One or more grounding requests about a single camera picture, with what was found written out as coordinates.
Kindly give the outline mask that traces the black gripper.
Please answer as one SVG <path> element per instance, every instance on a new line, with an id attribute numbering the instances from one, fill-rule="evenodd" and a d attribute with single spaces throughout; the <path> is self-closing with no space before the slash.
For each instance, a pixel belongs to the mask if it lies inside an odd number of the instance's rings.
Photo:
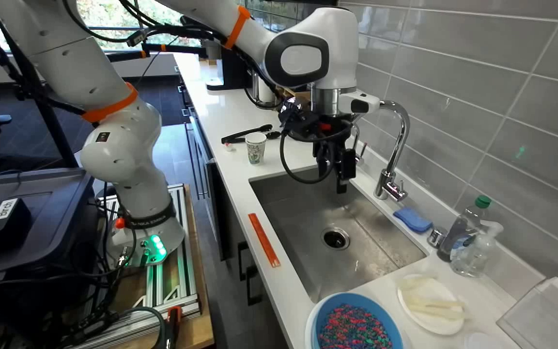
<path id="1" fill-rule="evenodd" d="M 329 175 L 329 163 L 336 163 L 336 192 L 344 194 L 348 181 L 356 177 L 354 152 L 344 148 L 352 119 L 346 115 L 333 119 L 296 103 L 282 103 L 278 123 L 284 138 L 311 146 L 319 181 Z"/>

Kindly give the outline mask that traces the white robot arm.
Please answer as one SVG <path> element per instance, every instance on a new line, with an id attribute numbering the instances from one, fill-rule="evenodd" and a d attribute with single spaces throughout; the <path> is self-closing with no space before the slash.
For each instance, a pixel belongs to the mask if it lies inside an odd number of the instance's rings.
<path id="1" fill-rule="evenodd" d="M 317 8 L 296 26 L 271 33 L 232 0 L 158 0 L 209 28 L 226 49 L 238 49 L 280 88 L 307 86 L 317 97 L 356 90 L 356 18 L 340 8 Z M 57 97 L 94 125 L 79 161 L 114 187 L 135 229 L 170 255 L 183 231 L 174 220 L 164 175 L 150 154 L 158 113 L 125 84 L 83 30 L 75 0 L 0 0 L 0 24 L 21 55 Z"/>

